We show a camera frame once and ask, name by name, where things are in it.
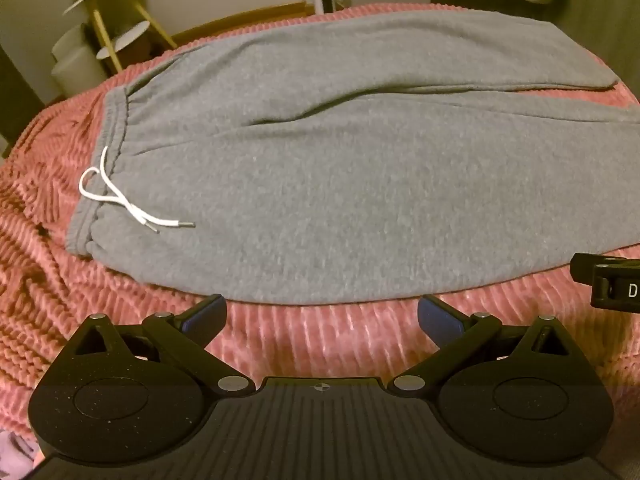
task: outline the wooden floor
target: wooden floor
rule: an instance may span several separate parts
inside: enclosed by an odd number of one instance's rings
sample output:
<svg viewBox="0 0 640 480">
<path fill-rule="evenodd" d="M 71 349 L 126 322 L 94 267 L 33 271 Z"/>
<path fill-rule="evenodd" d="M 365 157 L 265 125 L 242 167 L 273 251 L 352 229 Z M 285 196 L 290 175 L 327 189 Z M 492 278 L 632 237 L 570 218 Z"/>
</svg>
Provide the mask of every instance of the wooden floor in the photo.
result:
<svg viewBox="0 0 640 480">
<path fill-rule="evenodd" d="M 249 10 L 233 16 L 227 16 L 220 20 L 205 23 L 199 27 L 190 28 L 174 35 L 174 41 L 178 45 L 191 43 L 200 38 L 216 36 L 223 32 L 235 30 L 236 28 L 257 25 L 258 23 L 279 22 L 291 18 L 303 18 L 314 14 L 314 6 L 306 2 L 296 2 L 275 7 L 264 7 L 262 9 Z"/>
</svg>

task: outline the bed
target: bed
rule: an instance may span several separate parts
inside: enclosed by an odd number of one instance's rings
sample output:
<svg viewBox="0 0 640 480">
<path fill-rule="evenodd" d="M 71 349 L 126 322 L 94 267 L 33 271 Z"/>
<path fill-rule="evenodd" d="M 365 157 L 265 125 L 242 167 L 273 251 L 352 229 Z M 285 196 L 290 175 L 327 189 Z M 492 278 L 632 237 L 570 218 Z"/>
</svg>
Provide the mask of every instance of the bed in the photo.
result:
<svg viewBox="0 0 640 480">
<path fill-rule="evenodd" d="M 221 37 L 422 9 L 463 12 L 439 5 L 376 4 L 254 25 Z M 103 312 L 114 323 L 132 324 L 153 312 L 181 312 L 199 300 L 176 290 L 142 285 L 94 260 L 72 256 L 64 248 L 65 231 L 79 200 L 78 178 L 92 156 L 105 94 L 172 55 L 167 52 L 130 66 L 98 88 L 44 110 L 0 168 L 0 428 L 4 430 L 33 436 L 27 418 L 30 393 L 86 316 Z M 535 92 L 615 107 L 638 104 L 622 83 L 599 92 Z M 614 254 L 640 258 L 640 246 Z M 617 416 L 623 418 L 640 404 L 634 392 L 640 382 L 640 316 L 591 308 L 590 289 L 574 283 L 568 267 L 442 298 L 465 313 L 487 311 L 506 324 L 528 324 L 541 314 L 558 316 L 610 388 Z M 416 303 L 416 298 L 407 298 L 291 308 L 230 302 L 226 327 L 207 349 L 257 383 L 265 376 L 388 380 L 435 349 L 418 327 Z"/>
</svg>

